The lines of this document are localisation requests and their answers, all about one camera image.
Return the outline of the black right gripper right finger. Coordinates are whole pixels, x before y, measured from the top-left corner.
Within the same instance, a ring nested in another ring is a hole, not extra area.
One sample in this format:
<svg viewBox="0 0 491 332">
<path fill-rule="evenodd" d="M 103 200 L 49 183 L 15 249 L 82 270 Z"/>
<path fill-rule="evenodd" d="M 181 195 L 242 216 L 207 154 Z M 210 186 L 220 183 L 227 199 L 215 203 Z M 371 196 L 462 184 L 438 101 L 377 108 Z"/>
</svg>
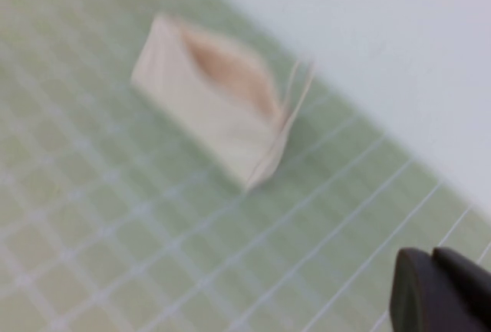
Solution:
<svg viewBox="0 0 491 332">
<path fill-rule="evenodd" d="M 490 272 L 451 248 L 434 248 L 432 257 L 470 313 L 490 331 Z"/>
</svg>

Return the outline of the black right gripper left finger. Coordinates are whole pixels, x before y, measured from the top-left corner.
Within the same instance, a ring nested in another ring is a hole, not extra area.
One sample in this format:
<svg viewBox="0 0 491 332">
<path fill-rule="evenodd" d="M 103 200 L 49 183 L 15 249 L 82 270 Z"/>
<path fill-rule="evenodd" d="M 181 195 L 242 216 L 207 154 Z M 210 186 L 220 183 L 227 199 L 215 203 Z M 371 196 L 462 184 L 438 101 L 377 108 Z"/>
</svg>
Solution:
<svg viewBox="0 0 491 332">
<path fill-rule="evenodd" d="M 432 254 L 417 248 L 397 253 L 390 294 L 393 330 L 485 331 Z"/>
</svg>

